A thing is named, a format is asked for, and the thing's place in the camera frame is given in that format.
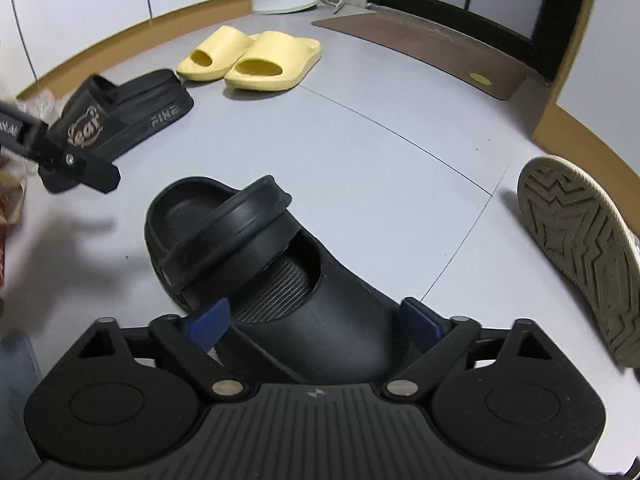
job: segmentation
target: sneaker sole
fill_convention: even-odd
[[[620,212],[585,171],[553,155],[518,179],[527,230],[585,295],[617,364],[640,367],[640,262]]]

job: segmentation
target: gray floor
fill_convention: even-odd
[[[343,12],[355,12],[345,9]],[[594,456],[627,468],[640,450],[640,387],[611,363],[584,302],[522,228],[515,197],[548,90],[528,80],[498,101],[429,65],[323,28],[327,8],[231,22],[247,33],[316,38],[322,59],[295,89],[230,92],[194,85],[194,109],[118,161],[122,182],[101,196],[50,196],[30,178],[24,221],[6,255],[5,314],[30,335],[46,372],[99,316],[138,326],[176,312],[148,262],[142,229],[167,184],[205,175],[244,187],[264,174],[293,196],[292,213],[351,270],[400,300],[503,328],[532,317],[605,401]],[[175,67],[217,26],[109,70],[123,82]]]

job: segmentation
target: white round base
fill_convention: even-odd
[[[258,14],[285,14],[308,9],[320,0],[254,0],[254,12]]]

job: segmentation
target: wooden door frame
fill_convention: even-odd
[[[582,0],[543,0],[536,26],[529,39],[469,10],[438,0],[369,2],[402,10],[458,30],[519,59],[549,80],[556,77],[582,5]]]

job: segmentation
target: brown door mat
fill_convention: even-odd
[[[495,48],[437,23],[394,12],[313,22],[429,63],[498,99],[508,99],[532,69]]]

